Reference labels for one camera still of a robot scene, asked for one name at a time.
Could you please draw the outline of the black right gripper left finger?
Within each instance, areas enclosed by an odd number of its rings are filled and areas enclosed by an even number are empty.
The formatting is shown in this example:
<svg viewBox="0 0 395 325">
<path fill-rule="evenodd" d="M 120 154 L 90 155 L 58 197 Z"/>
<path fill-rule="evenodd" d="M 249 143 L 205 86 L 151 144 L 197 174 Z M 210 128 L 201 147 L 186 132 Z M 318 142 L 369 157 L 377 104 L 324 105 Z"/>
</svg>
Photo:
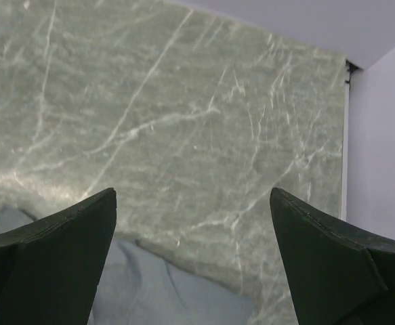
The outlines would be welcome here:
<svg viewBox="0 0 395 325">
<path fill-rule="evenodd" d="M 107 188 L 0 234 L 0 324 L 86 324 L 116 222 Z"/>
</svg>

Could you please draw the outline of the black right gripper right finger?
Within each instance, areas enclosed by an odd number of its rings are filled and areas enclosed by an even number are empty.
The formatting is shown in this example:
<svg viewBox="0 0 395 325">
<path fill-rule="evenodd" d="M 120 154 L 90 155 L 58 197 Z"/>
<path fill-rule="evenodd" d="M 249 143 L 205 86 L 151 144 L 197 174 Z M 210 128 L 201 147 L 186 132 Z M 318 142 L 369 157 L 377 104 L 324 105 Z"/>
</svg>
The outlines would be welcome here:
<svg viewBox="0 0 395 325">
<path fill-rule="evenodd" d="M 395 324 L 395 240 L 280 188 L 270 209 L 299 324 Z"/>
</svg>

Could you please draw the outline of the grey button-up shirt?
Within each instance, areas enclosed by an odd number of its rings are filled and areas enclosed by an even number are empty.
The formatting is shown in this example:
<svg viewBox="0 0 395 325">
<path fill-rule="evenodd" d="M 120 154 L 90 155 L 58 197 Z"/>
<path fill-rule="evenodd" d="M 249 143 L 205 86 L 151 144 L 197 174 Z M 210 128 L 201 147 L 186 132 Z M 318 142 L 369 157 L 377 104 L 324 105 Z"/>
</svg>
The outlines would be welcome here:
<svg viewBox="0 0 395 325">
<path fill-rule="evenodd" d="M 113 239 L 89 324 L 246 324 L 247 298 Z"/>
</svg>

